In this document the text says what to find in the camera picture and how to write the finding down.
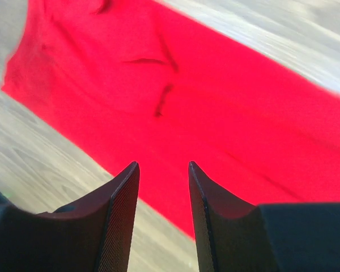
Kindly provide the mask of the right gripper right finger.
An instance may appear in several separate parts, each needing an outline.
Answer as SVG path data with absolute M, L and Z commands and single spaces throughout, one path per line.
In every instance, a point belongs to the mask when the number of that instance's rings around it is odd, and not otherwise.
M 200 271 L 340 271 L 340 202 L 252 205 L 189 164 Z

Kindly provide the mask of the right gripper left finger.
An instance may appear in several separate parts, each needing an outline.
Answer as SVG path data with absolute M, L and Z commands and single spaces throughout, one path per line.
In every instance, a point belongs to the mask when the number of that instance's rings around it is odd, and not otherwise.
M 126 271 L 139 165 L 54 212 L 33 214 L 0 192 L 0 271 Z

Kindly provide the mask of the bright red t shirt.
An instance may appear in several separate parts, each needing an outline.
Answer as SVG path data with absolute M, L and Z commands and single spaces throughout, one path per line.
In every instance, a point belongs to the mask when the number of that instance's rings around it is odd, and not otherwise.
M 2 89 L 193 236 L 188 164 L 254 205 L 340 202 L 340 97 L 156 1 L 29 1 Z

